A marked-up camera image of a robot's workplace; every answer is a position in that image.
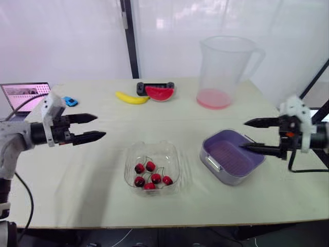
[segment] watermelon slice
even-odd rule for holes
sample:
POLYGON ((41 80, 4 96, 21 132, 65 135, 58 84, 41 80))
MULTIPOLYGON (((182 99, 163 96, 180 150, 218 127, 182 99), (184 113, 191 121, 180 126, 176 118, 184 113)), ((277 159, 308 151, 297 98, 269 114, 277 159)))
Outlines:
POLYGON ((146 86, 145 91, 151 99, 160 102, 170 99, 174 94, 174 89, 165 89, 155 86, 146 86))

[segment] transparent container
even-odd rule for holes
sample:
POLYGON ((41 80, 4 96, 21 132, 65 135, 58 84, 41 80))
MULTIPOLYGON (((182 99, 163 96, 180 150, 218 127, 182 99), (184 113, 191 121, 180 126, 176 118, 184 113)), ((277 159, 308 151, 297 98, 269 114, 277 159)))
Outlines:
POLYGON ((162 195, 177 192, 178 181, 180 175, 179 158, 175 146, 166 140, 162 140, 155 144, 145 144, 144 142, 134 143, 127 154, 124 169, 124 179, 132 191, 139 195, 162 195), (139 163, 143 164, 152 161, 156 168, 154 171, 145 171, 137 174, 135 166, 139 163), (161 175, 161 183, 156 184, 156 189, 145 190, 143 187, 136 187, 135 178, 142 176, 145 183, 151 182, 151 175, 159 173, 161 175), (163 183, 163 176, 169 176, 173 183, 166 185, 163 183))
POLYGON ((222 109, 233 102, 236 86, 248 79, 265 58, 265 51, 254 41, 230 36, 207 38, 200 43, 203 55, 197 102, 209 109, 222 109), (244 74, 251 55, 258 59, 244 74))

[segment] cherry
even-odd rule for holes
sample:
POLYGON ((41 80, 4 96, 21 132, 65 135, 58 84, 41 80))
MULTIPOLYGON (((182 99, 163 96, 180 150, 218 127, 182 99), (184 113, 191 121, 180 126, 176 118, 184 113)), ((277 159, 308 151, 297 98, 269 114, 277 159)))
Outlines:
POLYGON ((137 174, 141 174, 142 172, 145 171, 145 168, 143 167, 143 164, 141 163, 138 163, 136 166, 135 166, 135 172, 137 174))
POLYGON ((171 185, 173 183, 173 181, 171 180, 171 178, 169 176, 164 176, 162 178, 162 181, 167 185, 171 185))
POLYGON ((154 184, 158 184, 161 182, 161 176, 158 173, 152 174, 151 180, 154 184))
POLYGON ((154 183, 145 184, 144 189, 155 189, 155 185, 154 183))
POLYGON ((135 178, 134 183, 135 183, 136 187, 143 187, 145 184, 145 179, 142 177, 137 177, 137 178, 135 178))
POLYGON ((154 171, 154 169, 155 169, 154 163, 152 161, 148 161, 146 163, 146 170, 147 171, 154 171))

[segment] laptop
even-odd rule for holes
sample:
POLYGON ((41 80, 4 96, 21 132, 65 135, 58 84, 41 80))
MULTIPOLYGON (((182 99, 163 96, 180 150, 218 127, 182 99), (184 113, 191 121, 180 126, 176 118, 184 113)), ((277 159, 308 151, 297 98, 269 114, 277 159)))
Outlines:
MULTIPOLYGON (((48 94, 50 92, 50 87, 47 82, 1 84, 1 89, 12 110, 15 110, 18 106, 35 95, 48 94)), ((10 121, 23 121, 42 99, 43 97, 40 97, 28 102, 15 113, 15 116, 12 117, 10 121)))

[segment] pink liquid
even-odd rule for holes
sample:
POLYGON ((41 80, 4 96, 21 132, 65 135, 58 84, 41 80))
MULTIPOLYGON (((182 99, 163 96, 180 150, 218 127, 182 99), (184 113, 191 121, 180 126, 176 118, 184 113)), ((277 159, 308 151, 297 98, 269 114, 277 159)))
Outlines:
POLYGON ((202 89, 198 92, 196 101, 205 108, 218 110, 228 107, 232 99, 220 90, 202 89))

